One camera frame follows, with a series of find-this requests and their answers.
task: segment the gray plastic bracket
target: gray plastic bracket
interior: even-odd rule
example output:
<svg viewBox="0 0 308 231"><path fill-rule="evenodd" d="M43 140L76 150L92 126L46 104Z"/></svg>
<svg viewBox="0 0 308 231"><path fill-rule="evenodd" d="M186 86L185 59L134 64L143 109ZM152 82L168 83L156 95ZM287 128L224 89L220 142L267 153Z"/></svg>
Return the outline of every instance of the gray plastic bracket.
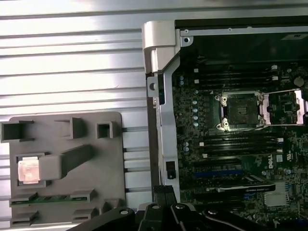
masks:
<svg viewBox="0 0 308 231"><path fill-rule="evenodd" d="M55 120L57 135L68 140L82 138L86 134L86 126L81 118Z"/></svg>
<svg viewBox="0 0 308 231"><path fill-rule="evenodd" d="M73 223L81 223L96 217L99 214L96 208L93 209L78 209L72 214Z"/></svg>
<svg viewBox="0 0 308 231"><path fill-rule="evenodd" d="M17 214L11 219L11 227L30 226L38 215L38 211Z"/></svg>
<svg viewBox="0 0 308 231"><path fill-rule="evenodd" d="M39 177L41 180L59 180L79 165L93 157L91 145L85 144L69 149L60 155L51 154L39 158Z"/></svg>
<svg viewBox="0 0 308 231"><path fill-rule="evenodd" d="M26 134L26 126L33 123L33 121L24 120L1 122L0 142L10 143L33 141L34 138L27 137Z"/></svg>
<svg viewBox="0 0 308 231"><path fill-rule="evenodd" d="M90 202L95 196L97 195L96 191L94 189L90 190L75 190L70 197L71 198L80 198L80 197L86 197L87 202Z"/></svg>
<svg viewBox="0 0 308 231"><path fill-rule="evenodd" d="M116 124L112 121L96 124L96 136L100 138L114 138L118 135Z"/></svg>
<svg viewBox="0 0 308 231"><path fill-rule="evenodd" d="M32 198L36 197L37 195L38 195L37 192L29 193L29 194L17 194L10 199L10 204L12 204L12 202L30 201Z"/></svg>
<svg viewBox="0 0 308 231"><path fill-rule="evenodd" d="M124 206L124 203L121 199L109 199L105 200L103 205L103 213L108 212L111 209L118 208Z"/></svg>

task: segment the silver bracket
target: silver bracket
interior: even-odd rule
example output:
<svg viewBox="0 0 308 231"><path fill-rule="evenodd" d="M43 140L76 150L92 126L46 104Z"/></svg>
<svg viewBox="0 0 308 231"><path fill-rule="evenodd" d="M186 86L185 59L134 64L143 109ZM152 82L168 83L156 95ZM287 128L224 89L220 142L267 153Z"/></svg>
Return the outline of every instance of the silver bracket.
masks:
<svg viewBox="0 0 308 231"><path fill-rule="evenodd" d="M148 97L158 97L158 77L157 75L153 77L148 77L146 80L147 88L148 88Z"/></svg>
<svg viewBox="0 0 308 231"><path fill-rule="evenodd" d="M188 47L193 43L193 36L181 36L181 47Z"/></svg>

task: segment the pcie slot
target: pcie slot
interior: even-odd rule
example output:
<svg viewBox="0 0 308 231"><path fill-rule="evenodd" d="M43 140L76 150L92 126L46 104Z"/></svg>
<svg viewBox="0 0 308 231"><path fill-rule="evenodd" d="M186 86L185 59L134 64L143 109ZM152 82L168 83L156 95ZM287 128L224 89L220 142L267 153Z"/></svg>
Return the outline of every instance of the pcie slot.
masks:
<svg viewBox="0 0 308 231"><path fill-rule="evenodd" d="M230 170L194 172L192 175L194 177L214 177L214 176L241 175L241 174L244 174L243 170L240 170L240 169L230 169Z"/></svg>
<svg viewBox="0 0 308 231"><path fill-rule="evenodd" d="M234 201L242 201L244 198L243 193L193 193L191 194L193 199L198 201L221 201L223 203L229 203Z"/></svg>
<svg viewBox="0 0 308 231"><path fill-rule="evenodd" d="M243 202L194 205L197 211L203 211L205 209L211 208L211 206L214 206L214 208L223 208L223 209L244 209L245 208L245 204Z"/></svg>
<svg viewBox="0 0 308 231"><path fill-rule="evenodd" d="M222 159L222 160L210 160L210 161L198 161L192 163L194 167L217 167L217 166L235 166L241 165L240 159Z"/></svg>

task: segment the white label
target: white label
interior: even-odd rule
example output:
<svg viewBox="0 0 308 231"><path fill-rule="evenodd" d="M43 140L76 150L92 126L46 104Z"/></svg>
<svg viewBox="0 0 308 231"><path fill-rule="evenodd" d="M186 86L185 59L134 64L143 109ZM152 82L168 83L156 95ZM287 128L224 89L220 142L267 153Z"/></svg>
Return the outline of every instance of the white label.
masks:
<svg viewBox="0 0 308 231"><path fill-rule="evenodd" d="M292 161L292 154L291 153L287 154L287 160Z"/></svg>
<svg viewBox="0 0 308 231"><path fill-rule="evenodd" d="M283 162L282 155L276 155L276 161L277 161L277 163Z"/></svg>
<svg viewBox="0 0 308 231"><path fill-rule="evenodd" d="M308 34L292 34L292 35L287 35L282 40L300 40L306 38L307 36Z"/></svg>
<svg viewBox="0 0 308 231"><path fill-rule="evenodd" d="M273 155L269 155L269 169L273 169Z"/></svg>

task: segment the capacitor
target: capacitor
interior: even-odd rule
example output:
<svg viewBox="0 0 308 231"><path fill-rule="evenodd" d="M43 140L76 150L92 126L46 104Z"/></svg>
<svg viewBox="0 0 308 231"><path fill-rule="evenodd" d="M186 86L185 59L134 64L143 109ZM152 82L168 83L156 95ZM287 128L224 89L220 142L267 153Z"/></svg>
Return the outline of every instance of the capacitor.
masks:
<svg viewBox="0 0 308 231"><path fill-rule="evenodd" d="M292 170L290 170L290 169L285 169L284 172L285 172L285 174L290 175L290 174L292 173Z"/></svg>
<svg viewBox="0 0 308 231"><path fill-rule="evenodd" d="M294 85L298 86L299 88L301 88L302 86L304 86L305 81L302 77L296 77L294 79Z"/></svg>

